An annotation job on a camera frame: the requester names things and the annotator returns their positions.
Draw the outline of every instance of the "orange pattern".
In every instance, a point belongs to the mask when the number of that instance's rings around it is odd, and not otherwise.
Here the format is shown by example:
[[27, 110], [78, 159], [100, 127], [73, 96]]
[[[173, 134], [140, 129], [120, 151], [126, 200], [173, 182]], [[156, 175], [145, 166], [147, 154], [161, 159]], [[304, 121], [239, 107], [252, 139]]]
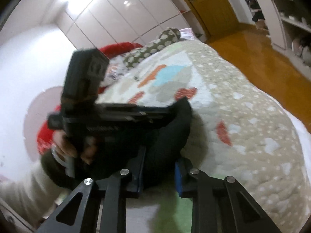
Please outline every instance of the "orange pattern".
[[183, 98], [184, 96], [186, 96], [189, 100], [194, 97], [197, 93], [197, 89], [196, 88], [190, 88], [190, 89], [178, 89], [178, 91], [175, 93], [175, 100], [177, 101], [180, 98]]
[[145, 92], [140, 91], [136, 93], [131, 99], [129, 99], [128, 103], [137, 104], [137, 101], [144, 96]]
[[222, 141], [223, 143], [232, 146], [232, 143], [230, 141], [228, 132], [227, 132], [227, 128], [226, 125], [224, 124], [223, 121], [220, 121], [217, 126], [216, 126], [216, 133], [218, 135], [218, 138], [220, 139], [220, 141]]
[[139, 85], [138, 85], [138, 88], [141, 88], [141, 87], [143, 87], [143, 86], [145, 86], [146, 84], [148, 84], [148, 82], [149, 81], [152, 81], [152, 80], [155, 80], [156, 78], [156, 75], [158, 74], [158, 72], [161, 70], [161, 69], [163, 69], [163, 68], [165, 68], [166, 67], [166, 65], [159, 65], [159, 66], [157, 66], [157, 68], [156, 69], [154, 69], [152, 72], [151, 72], [151, 74], [149, 74]]

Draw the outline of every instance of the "black clamp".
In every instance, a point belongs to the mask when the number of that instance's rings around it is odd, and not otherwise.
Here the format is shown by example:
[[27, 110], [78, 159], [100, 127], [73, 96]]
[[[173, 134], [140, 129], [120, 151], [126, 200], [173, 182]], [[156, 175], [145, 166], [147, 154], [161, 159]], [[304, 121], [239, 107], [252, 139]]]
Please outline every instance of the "black clamp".
[[100, 233], [125, 233], [126, 199], [138, 198], [143, 190], [145, 154], [146, 147], [141, 146], [137, 157], [130, 159], [126, 168], [106, 179], [85, 179], [37, 232], [90, 233], [96, 231], [97, 223], [100, 222]]
[[181, 198], [192, 198], [191, 233], [280, 233], [245, 188], [232, 176], [224, 180], [193, 168], [187, 158], [175, 164], [175, 187]]

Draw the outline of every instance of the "person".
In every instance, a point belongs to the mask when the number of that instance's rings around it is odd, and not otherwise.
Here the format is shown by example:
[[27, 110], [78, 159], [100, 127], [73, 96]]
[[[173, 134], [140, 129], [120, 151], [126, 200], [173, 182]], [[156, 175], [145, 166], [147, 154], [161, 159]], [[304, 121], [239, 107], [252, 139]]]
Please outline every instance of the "person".
[[[127, 130], [119, 132], [111, 144], [88, 139], [88, 146], [79, 155], [89, 165], [88, 174], [94, 180], [109, 177], [122, 169], [135, 156], [140, 144], [147, 153], [143, 181], [148, 188], [158, 184], [167, 171], [174, 168], [190, 133], [192, 109], [186, 98], [171, 106], [175, 118], [157, 130]], [[68, 177], [63, 165], [64, 156], [78, 153], [64, 131], [53, 134], [53, 146], [36, 162], [29, 173], [18, 182], [0, 183], [0, 232], [35, 232], [41, 217], [65, 189], [73, 190], [82, 180]]]

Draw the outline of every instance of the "gray polka dot pillow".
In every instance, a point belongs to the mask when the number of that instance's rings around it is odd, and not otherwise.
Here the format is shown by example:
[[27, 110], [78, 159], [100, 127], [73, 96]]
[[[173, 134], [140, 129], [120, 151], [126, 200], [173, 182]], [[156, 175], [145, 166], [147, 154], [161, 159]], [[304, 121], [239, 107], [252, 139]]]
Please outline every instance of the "gray polka dot pillow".
[[180, 39], [180, 31], [176, 28], [167, 28], [155, 40], [142, 48], [136, 48], [127, 53], [124, 63], [127, 68], [133, 68], [150, 55], [162, 50], [164, 47], [177, 42]]

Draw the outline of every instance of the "white sleeve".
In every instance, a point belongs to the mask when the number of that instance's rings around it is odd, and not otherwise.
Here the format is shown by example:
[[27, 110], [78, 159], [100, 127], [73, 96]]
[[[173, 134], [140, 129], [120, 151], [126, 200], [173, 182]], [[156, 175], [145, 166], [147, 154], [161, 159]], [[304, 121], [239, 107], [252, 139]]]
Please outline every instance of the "white sleeve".
[[20, 181], [0, 183], [0, 198], [23, 219], [35, 225], [64, 190], [52, 182], [41, 162], [37, 161]]

